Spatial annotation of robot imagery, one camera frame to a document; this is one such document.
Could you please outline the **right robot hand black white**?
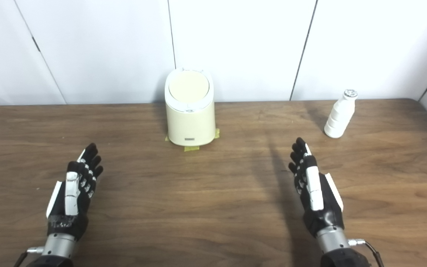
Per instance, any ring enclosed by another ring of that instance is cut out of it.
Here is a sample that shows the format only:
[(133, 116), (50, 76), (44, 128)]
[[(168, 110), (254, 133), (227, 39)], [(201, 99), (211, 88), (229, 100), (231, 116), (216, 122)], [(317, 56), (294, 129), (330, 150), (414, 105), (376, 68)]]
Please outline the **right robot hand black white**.
[(303, 222), (313, 237), (327, 227), (345, 229), (343, 201), (331, 174), (319, 171), (307, 143), (298, 137), (292, 144), (289, 169), (304, 209)]

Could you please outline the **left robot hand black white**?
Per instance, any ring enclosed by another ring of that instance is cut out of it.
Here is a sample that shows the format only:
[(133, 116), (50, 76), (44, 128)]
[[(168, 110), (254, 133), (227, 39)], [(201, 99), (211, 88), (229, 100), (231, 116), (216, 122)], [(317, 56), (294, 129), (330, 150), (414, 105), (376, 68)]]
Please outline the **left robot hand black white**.
[(67, 165), (64, 181), (57, 181), (46, 209), (47, 235), (68, 234), (76, 241), (85, 234), (88, 210), (103, 172), (95, 143), (89, 144), (77, 160)]

